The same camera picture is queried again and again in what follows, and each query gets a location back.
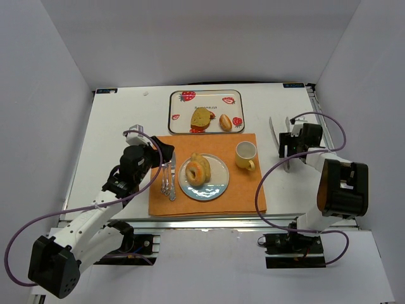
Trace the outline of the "metal serving tongs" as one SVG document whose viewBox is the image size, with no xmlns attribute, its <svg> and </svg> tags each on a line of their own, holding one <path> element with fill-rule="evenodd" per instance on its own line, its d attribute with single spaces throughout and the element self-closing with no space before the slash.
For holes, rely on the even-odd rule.
<svg viewBox="0 0 405 304">
<path fill-rule="evenodd" d="M 276 151 L 279 152 L 279 148 L 280 148 L 280 143 L 278 140 L 278 136 L 276 135 L 274 126 L 273 126 L 273 121 L 271 119 L 271 117 L 269 118 L 269 125 L 270 125 L 270 131 L 271 131 L 271 136 L 273 138 L 273 142 L 275 144 L 276 147 Z M 287 161 L 283 164 L 283 169 L 285 172 L 289 173 L 290 172 L 290 161 Z"/>
</svg>

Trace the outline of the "oblong golden bread roll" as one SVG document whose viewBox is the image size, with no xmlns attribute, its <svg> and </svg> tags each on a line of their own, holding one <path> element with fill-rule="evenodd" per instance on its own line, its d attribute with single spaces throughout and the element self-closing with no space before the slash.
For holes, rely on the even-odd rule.
<svg viewBox="0 0 405 304">
<path fill-rule="evenodd" d="M 209 161 L 198 153 L 191 154 L 190 160 L 198 162 L 203 166 L 206 175 L 205 182 L 209 182 L 209 180 L 211 179 L 211 167 Z"/>
</svg>

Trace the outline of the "bagel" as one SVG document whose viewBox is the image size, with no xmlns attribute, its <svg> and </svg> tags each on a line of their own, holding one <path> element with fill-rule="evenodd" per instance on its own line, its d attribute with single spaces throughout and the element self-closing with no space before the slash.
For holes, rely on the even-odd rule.
<svg viewBox="0 0 405 304">
<path fill-rule="evenodd" d="M 201 186 L 205 183 L 206 173 L 204 167 L 197 161 L 190 161 L 186 168 L 185 174 L 188 183 L 191 186 Z"/>
</svg>

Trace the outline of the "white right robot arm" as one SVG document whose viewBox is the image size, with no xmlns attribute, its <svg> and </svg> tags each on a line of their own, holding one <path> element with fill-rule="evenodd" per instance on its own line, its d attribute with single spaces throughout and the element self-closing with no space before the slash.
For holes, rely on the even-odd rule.
<svg viewBox="0 0 405 304">
<path fill-rule="evenodd" d="M 278 135 L 278 154 L 290 160 L 296 156 L 320 173 L 316 204 L 296 219 L 304 235 L 319 234 L 341 220 L 362 217 L 368 211 L 368 166 L 351 162 L 321 147 L 323 128 L 299 123 Z"/>
</svg>

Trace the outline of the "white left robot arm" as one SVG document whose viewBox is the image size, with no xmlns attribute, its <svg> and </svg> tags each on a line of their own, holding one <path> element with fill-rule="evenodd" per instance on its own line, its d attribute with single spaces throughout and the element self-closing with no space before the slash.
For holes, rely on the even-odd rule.
<svg viewBox="0 0 405 304">
<path fill-rule="evenodd" d="M 171 160 L 174 146 L 153 136 L 134 138 L 123 150 L 92 208 L 81 212 L 56 234 L 39 237 L 33 247 L 28 278 L 59 299 L 67 297 L 81 274 L 112 251 L 128 251 L 134 245 L 134 229 L 113 216 L 139 192 L 148 171 Z"/>
</svg>

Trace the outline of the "brown bread slice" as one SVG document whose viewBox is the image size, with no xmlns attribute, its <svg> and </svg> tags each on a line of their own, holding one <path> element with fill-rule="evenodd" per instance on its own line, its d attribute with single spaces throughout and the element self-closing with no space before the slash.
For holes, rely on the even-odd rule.
<svg viewBox="0 0 405 304">
<path fill-rule="evenodd" d="M 192 114 L 190 127 L 193 130 L 203 131 L 206 130 L 211 121 L 215 119 L 215 114 L 206 108 L 196 108 Z"/>
</svg>

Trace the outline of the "small round bread bun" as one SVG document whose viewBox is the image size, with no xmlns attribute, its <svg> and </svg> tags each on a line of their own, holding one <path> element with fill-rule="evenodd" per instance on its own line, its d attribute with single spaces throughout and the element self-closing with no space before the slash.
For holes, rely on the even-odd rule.
<svg viewBox="0 0 405 304">
<path fill-rule="evenodd" d="M 219 119 L 220 127 L 225 132 L 232 130 L 232 122 L 226 114 L 222 114 Z"/>
</svg>

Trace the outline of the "silver spoon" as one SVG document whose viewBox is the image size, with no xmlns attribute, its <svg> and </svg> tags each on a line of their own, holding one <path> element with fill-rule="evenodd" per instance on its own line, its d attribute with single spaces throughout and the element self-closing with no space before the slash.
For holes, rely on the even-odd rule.
<svg viewBox="0 0 405 304">
<path fill-rule="evenodd" d="M 166 193 L 166 168 L 167 164 L 164 163 L 161 166 L 161 172 L 162 172 L 162 180 L 161 180 L 161 193 L 165 194 Z"/>
</svg>

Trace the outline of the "silver knife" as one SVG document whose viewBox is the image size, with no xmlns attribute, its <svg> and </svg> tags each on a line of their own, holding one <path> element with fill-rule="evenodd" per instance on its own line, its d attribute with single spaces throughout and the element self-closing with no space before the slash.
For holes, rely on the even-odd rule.
<svg viewBox="0 0 405 304">
<path fill-rule="evenodd" d="M 170 165 L 171 165 L 171 182 L 170 182 L 169 199 L 170 199 L 170 201 L 174 201 L 176 199 L 176 193 L 175 193 L 176 156 L 175 156 L 175 152 L 173 152 L 173 154 L 172 154 Z"/>
</svg>

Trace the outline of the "yellow mug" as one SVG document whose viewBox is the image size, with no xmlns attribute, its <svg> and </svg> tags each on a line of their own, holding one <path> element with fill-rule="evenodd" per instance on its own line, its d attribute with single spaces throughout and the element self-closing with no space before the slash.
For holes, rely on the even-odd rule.
<svg viewBox="0 0 405 304">
<path fill-rule="evenodd" d="M 256 154 L 257 148 L 252 142 L 242 141 L 238 143 L 235 149 L 235 163 L 239 168 L 254 171 Z"/>
</svg>

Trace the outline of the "right blue table label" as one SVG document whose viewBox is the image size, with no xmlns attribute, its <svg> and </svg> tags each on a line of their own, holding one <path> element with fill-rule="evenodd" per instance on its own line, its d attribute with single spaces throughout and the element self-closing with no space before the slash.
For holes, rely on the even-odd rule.
<svg viewBox="0 0 405 304">
<path fill-rule="evenodd" d="M 284 88 L 305 88 L 305 85 L 303 83 L 283 83 L 282 84 Z"/>
</svg>

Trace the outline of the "strawberry print white tray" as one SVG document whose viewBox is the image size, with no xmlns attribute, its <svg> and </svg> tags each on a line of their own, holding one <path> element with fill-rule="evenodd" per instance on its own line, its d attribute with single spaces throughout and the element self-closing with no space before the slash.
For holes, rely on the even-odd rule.
<svg viewBox="0 0 405 304">
<path fill-rule="evenodd" d="M 170 96 L 172 134 L 241 133 L 244 127 L 242 96 L 236 90 L 175 91 Z"/>
</svg>

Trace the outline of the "orange placemat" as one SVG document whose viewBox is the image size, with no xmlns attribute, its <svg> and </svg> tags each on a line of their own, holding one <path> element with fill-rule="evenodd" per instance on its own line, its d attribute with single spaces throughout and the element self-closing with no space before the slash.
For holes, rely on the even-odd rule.
<svg viewBox="0 0 405 304">
<path fill-rule="evenodd" d="M 219 215 L 224 213 L 251 213 L 266 211 L 266 199 L 258 184 L 262 178 L 258 153 L 254 158 L 255 170 L 239 168 L 235 163 L 235 149 L 242 141 L 256 142 L 254 134 L 216 134 L 216 135 L 176 135 L 161 136 L 159 139 L 175 147 L 175 192 L 176 199 L 170 201 L 161 193 L 162 175 L 156 169 L 151 175 L 156 178 L 149 186 L 149 214 L 151 216 L 186 216 L 186 215 Z M 226 191 L 217 199 L 197 201 L 189 198 L 178 183 L 178 171 L 191 154 L 203 153 L 217 156 L 225 162 L 229 173 L 229 184 Z"/>
</svg>

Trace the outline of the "aluminium table frame rail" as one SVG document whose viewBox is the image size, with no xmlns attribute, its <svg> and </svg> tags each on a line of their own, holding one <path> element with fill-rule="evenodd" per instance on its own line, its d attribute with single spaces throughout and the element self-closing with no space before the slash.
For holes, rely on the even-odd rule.
<svg viewBox="0 0 405 304">
<path fill-rule="evenodd" d="M 61 215 L 51 229 L 66 227 L 77 214 Z M 266 220 L 279 226 L 288 226 L 300 214 L 267 215 Z M 114 219 L 123 220 L 134 227 L 136 231 L 146 234 L 163 232 L 165 230 L 199 230 L 209 231 L 214 229 L 233 229 L 237 231 L 269 231 L 271 227 L 263 222 L 256 213 L 242 215 L 186 215 L 169 217 L 152 217 L 147 210 L 122 211 Z M 358 231 L 356 220 L 343 220 L 337 222 L 328 230 Z"/>
</svg>

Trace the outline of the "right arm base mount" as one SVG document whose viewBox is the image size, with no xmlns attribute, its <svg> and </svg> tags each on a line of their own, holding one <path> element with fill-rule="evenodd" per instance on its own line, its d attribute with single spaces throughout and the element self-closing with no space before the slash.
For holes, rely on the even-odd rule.
<svg viewBox="0 0 405 304">
<path fill-rule="evenodd" d="M 321 237 L 297 232 L 263 234 L 257 244 L 265 249 L 267 269 L 325 268 Z"/>
</svg>

